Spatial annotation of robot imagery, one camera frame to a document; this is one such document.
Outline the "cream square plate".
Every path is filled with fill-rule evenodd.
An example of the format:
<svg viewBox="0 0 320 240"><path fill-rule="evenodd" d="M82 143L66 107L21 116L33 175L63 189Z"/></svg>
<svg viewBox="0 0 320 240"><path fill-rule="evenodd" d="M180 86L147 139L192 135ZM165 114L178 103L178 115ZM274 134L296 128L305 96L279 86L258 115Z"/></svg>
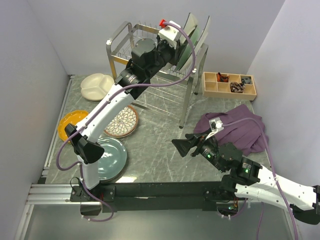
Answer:
<svg viewBox="0 0 320 240"><path fill-rule="evenodd" d="M197 18L192 13L189 13L183 28L184 32L188 35L188 37L191 35L192 31L196 28L196 26L198 26ZM187 44L188 42L183 35L180 36L179 40L181 44Z"/></svg>

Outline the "floral patterned plate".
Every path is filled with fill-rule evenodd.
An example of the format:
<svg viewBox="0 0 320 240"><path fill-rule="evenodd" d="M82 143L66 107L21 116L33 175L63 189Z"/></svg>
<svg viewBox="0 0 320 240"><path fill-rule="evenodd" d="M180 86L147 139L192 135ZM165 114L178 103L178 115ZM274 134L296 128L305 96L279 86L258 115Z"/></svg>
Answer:
<svg viewBox="0 0 320 240"><path fill-rule="evenodd" d="M138 125L137 111L131 106L126 106L104 129L110 137L122 138L129 135Z"/></svg>
<svg viewBox="0 0 320 240"><path fill-rule="evenodd" d="M122 138L129 135L138 125L137 118L114 118L104 129L104 133L114 138Z"/></svg>

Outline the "dark teal round plate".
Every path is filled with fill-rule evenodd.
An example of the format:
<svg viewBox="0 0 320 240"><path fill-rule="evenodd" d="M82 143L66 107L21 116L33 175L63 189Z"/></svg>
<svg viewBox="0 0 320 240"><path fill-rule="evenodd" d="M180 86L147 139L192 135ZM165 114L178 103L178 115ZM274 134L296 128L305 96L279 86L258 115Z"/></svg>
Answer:
<svg viewBox="0 0 320 240"><path fill-rule="evenodd" d="M97 143L103 147L104 153L98 160L98 173L104 171L122 171L127 163L127 150L116 138L100 137Z"/></svg>

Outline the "cream divided plate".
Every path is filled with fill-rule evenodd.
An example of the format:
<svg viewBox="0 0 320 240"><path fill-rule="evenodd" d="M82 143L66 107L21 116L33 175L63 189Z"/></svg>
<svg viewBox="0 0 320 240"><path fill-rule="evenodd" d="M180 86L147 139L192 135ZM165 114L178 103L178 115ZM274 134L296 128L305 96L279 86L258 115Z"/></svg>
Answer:
<svg viewBox="0 0 320 240"><path fill-rule="evenodd" d="M81 95L89 101L101 101L115 83L110 75L94 73L87 76L80 84Z"/></svg>

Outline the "orange dotted scalloped plate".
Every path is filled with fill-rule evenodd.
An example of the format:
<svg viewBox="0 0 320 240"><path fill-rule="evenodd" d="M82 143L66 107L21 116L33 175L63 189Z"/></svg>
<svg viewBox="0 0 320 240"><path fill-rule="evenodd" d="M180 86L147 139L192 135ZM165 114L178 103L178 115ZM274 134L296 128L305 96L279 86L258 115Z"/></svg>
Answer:
<svg viewBox="0 0 320 240"><path fill-rule="evenodd" d="M62 141L67 140L68 136L65 132L65 127L68 124L76 125L83 120L89 113L85 110L75 110L67 113L59 122L57 127L57 133Z"/></svg>

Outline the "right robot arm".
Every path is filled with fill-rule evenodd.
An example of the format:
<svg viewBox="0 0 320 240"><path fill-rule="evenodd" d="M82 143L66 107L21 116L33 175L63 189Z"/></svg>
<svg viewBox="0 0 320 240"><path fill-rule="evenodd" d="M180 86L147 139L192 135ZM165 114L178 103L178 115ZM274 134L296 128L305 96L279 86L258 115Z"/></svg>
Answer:
<svg viewBox="0 0 320 240"><path fill-rule="evenodd" d="M219 193L230 200L233 196L267 203L290 211L293 217L309 225L320 222L320 187L306 186L273 174L267 167L243 156L232 143L219 145L214 136L205 133L186 134L173 139L181 157L203 156L223 173Z"/></svg>

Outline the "steel dish rack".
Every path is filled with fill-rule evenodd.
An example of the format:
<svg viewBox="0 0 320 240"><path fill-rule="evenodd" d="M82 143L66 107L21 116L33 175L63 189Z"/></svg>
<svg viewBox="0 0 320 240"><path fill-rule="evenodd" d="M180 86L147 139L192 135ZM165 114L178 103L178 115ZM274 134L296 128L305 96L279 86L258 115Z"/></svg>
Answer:
<svg viewBox="0 0 320 240"><path fill-rule="evenodd" d="M126 65L131 58L131 50L143 38L156 39L159 29L145 24L132 25L124 21L106 41L106 53L113 78L118 77L116 63ZM146 99L138 98L133 105L154 111L178 121L179 128L183 128L187 119L190 99L199 93L203 68L208 53L205 42L196 54L195 68L190 76L179 84L166 87L165 84L176 82L185 77L184 72L176 71L176 66L166 66L152 79L152 84L160 84L158 88L150 87L142 94Z"/></svg>

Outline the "light green plate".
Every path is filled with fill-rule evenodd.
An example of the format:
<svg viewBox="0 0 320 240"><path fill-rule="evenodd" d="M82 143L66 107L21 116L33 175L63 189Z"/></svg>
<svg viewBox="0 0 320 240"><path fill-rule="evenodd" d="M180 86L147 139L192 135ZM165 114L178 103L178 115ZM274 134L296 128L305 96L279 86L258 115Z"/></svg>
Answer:
<svg viewBox="0 0 320 240"><path fill-rule="evenodd" d="M193 45L195 45L197 43L199 37L200 37L200 30L199 30L199 27L196 26L195 29L191 32L191 34L189 36ZM180 71L182 69L183 65L187 62L187 60L191 54L192 54L192 50L191 50L190 45L187 42L186 48L183 51L182 56L180 57L179 62L176 66L176 69L175 69L176 71Z"/></svg>

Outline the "wooden compartment tray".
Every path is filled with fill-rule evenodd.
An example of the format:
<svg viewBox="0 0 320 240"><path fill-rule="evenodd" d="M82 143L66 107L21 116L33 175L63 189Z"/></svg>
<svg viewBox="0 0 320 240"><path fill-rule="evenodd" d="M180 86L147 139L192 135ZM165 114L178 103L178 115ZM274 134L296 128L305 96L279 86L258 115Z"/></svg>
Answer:
<svg viewBox="0 0 320 240"><path fill-rule="evenodd" d="M221 73L229 75L229 82L218 82L218 72L204 72L202 74L202 91L204 97L239 99L253 101L257 97L255 80L252 75ZM245 84L243 93L233 93L230 89L231 82L242 83L241 78L251 77L252 84Z"/></svg>

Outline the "black base beam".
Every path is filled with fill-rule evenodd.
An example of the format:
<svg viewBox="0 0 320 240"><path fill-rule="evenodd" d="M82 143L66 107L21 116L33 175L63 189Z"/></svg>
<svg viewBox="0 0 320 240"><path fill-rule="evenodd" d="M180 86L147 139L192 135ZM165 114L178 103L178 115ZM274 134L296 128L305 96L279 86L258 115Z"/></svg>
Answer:
<svg viewBox="0 0 320 240"><path fill-rule="evenodd" d="M235 191L223 189L219 181L101 183L90 194L75 185L70 195L86 216L99 211L216 211L217 204L236 199Z"/></svg>

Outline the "purple cloth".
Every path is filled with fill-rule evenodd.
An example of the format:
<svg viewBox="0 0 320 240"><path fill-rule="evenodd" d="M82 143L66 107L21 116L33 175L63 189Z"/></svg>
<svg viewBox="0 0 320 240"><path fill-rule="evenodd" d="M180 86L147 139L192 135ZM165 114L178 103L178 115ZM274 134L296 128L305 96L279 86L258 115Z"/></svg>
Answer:
<svg viewBox="0 0 320 240"><path fill-rule="evenodd" d="M245 156L265 150L266 146L261 134L261 130L265 129L262 117L253 114L246 105L241 104L227 112L209 112L203 114L195 125L193 132L204 133L210 131L210 120L215 118L220 118L224 125L241 119L247 119L224 127L222 131L218 132L215 138L220 146L232 143Z"/></svg>

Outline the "orange black item in tray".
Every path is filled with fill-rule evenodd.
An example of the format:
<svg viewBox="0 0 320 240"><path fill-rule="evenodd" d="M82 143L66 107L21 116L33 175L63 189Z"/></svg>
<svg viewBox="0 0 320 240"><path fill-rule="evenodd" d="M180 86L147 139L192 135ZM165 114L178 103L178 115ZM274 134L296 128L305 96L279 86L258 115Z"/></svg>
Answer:
<svg viewBox="0 0 320 240"><path fill-rule="evenodd" d="M226 73L217 73L217 81L221 83L228 83L230 79L230 76Z"/></svg>

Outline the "patterned cloth item in tray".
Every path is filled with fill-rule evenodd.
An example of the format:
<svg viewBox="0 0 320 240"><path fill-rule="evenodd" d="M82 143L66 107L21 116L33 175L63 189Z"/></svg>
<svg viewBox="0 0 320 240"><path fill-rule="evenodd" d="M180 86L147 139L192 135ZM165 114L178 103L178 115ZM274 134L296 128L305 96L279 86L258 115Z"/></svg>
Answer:
<svg viewBox="0 0 320 240"><path fill-rule="evenodd" d="M246 86L244 83L239 83L239 82L231 82L230 83L230 91L232 93L243 93L245 88L246 88Z"/></svg>

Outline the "grey item in tray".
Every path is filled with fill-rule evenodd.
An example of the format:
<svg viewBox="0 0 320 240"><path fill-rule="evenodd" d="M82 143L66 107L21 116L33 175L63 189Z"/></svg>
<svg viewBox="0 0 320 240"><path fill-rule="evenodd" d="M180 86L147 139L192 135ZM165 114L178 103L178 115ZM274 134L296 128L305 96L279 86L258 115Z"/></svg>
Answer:
<svg viewBox="0 0 320 240"><path fill-rule="evenodd" d="M244 76L241 78L241 83L244 85L251 85L252 84L252 78L249 76Z"/></svg>

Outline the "aluminium rail frame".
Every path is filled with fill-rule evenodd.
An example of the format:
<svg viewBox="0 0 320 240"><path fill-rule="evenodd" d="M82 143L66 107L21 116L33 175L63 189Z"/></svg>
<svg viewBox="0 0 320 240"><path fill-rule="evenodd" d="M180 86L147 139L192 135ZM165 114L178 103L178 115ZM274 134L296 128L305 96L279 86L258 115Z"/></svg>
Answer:
<svg viewBox="0 0 320 240"><path fill-rule="evenodd" d="M27 195L22 217L14 237L16 240L26 239L28 227L31 223L32 216L34 215L35 207L76 205L75 202L70 202L72 189L69 184L46 184L50 167L55 164L53 159L54 152L57 144L60 142L61 140L58 137L58 129L56 128L49 145L40 178L37 183L31 185Z"/></svg>

